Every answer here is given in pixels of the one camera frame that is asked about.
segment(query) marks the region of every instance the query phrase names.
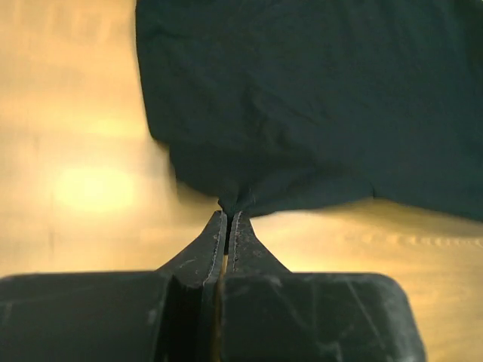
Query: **tabletop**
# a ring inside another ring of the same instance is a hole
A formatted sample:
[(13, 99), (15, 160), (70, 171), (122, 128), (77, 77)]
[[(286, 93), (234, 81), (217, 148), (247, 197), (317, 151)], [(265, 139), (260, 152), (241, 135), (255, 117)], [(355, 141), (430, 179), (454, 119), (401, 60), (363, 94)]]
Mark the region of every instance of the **tabletop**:
[[(0, 276), (157, 268), (216, 200), (149, 137), (134, 0), (0, 1)], [(483, 360), (483, 224), (385, 201), (253, 220), (294, 272), (379, 272), (430, 362)]]

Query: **dark green cloth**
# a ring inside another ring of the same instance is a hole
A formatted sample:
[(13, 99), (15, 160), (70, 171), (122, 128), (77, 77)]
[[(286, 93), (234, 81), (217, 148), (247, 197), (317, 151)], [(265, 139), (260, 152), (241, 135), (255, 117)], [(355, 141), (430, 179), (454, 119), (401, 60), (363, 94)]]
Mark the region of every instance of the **dark green cloth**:
[(139, 0), (137, 54), (152, 136), (228, 214), (483, 220), (481, 0)]

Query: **t-shirt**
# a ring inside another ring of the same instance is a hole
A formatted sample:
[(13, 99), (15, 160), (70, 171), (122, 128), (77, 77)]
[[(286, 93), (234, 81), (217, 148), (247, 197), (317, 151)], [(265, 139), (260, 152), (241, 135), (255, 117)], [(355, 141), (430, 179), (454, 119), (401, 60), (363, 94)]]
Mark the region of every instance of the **t-shirt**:
[(149, 130), (233, 215), (483, 220), (482, 0), (139, 0)]

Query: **bright spot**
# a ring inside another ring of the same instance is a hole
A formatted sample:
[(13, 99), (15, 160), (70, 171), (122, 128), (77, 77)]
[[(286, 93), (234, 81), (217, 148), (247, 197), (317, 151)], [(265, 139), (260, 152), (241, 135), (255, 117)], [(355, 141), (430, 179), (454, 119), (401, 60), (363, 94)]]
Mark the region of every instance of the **bright spot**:
[(105, 213), (134, 201), (134, 182), (126, 173), (104, 168), (65, 170), (55, 188), (56, 199), (76, 210)]

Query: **fabric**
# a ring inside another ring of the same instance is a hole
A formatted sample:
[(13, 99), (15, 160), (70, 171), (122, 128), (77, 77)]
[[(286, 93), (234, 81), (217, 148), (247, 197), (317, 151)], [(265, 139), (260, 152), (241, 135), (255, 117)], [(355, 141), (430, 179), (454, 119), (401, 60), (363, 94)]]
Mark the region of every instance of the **fabric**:
[(137, 54), (152, 136), (229, 215), (483, 220), (481, 0), (139, 0)]

